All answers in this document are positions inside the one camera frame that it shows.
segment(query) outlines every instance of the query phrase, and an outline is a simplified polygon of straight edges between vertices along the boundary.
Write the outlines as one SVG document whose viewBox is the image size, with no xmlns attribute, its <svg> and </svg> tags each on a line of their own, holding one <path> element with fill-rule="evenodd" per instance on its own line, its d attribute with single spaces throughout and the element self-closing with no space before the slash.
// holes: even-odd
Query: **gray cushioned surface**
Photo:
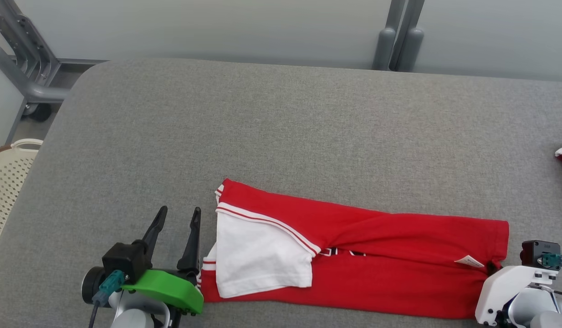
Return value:
<svg viewBox="0 0 562 328">
<path fill-rule="evenodd" d="M 508 220 L 504 264 L 518 264 L 524 240 L 562 245 L 560 146 L 562 83 L 177 59 L 101 64 L 65 100 L 4 228 L 0 327 L 87 326 L 85 272 L 116 241 L 141 237 L 161 205 L 169 213 L 154 265 L 175 267 L 195 206 L 206 255 L 213 191 L 225 177 L 375 210 Z M 97 327 L 111 319 L 100 310 Z M 181 326 L 477 325 L 260 302 L 208 304 Z"/>
</svg>

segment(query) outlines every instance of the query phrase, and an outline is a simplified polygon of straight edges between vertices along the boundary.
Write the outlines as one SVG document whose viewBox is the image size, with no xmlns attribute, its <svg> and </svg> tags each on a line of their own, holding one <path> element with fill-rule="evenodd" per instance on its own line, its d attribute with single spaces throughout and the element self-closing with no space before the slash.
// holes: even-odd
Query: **white wall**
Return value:
<svg viewBox="0 0 562 328">
<path fill-rule="evenodd" d="M 370 68 L 390 0 L 16 0 L 58 58 Z"/>
<path fill-rule="evenodd" d="M 425 0 L 414 72 L 562 81 L 562 0 Z"/>
<path fill-rule="evenodd" d="M 9 54 L 13 54 L 2 35 L 0 35 L 0 46 Z M 23 99 L 21 93 L 0 71 L 0 147 L 6 143 Z"/>
</svg>

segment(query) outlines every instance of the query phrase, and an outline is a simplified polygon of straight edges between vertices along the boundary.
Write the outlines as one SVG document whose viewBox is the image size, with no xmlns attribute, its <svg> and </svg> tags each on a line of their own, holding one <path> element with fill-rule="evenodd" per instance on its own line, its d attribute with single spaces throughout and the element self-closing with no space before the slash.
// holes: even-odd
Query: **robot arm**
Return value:
<svg viewBox="0 0 562 328">
<path fill-rule="evenodd" d="M 112 293 L 103 307 L 114 308 L 112 328 L 177 328 L 182 314 L 202 313 L 204 297 L 196 288 L 199 272 L 200 208 L 190 223 L 190 236 L 177 269 L 152 269 L 152 255 L 162 231 L 167 207 L 162 207 L 143 239 L 131 245 L 116 243 L 102 257 L 103 267 L 89 270 L 83 279 L 83 301 L 97 299 L 99 287 L 120 270 L 125 283 Z M 164 323 L 155 318 L 163 316 Z"/>
<path fill-rule="evenodd" d="M 550 288 L 562 268 L 560 246 L 525 241 L 522 248 L 522 266 L 506 266 L 484 282 L 476 320 L 502 328 L 562 328 L 562 297 Z"/>
</svg>

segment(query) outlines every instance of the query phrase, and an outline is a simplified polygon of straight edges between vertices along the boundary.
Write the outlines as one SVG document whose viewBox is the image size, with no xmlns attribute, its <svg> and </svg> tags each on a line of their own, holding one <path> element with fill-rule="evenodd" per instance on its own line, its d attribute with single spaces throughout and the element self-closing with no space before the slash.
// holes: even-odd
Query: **clothing tag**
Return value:
<svg viewBox="0 0 562 328">
<path fill-rule="evenodd" d="M 468 266 L 473 266 L 476 268 L 483 268 L 483 264 L 479 263 L 476 259 L 473 259 L 471 256 L 467 255 L 463 259 L 456 260 L 456 263 L 467 264 Z"/>
</svg>

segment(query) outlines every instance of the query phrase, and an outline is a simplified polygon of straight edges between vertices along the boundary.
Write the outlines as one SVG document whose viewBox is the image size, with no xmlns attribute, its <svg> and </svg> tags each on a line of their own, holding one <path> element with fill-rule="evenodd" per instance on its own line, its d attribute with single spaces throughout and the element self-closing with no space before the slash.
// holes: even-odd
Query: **chair wheel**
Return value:
<svg viewBox="0 0 562 328">
<path fill-rule="evenodd" d="M 50 104 L 38 104 L 36 110 L 32 114 L 28 115 L 28 118 L 37 122 L 44 122 L 50 118 L 51 114 L 52 108 L 50 107 Z"/>
</svg>

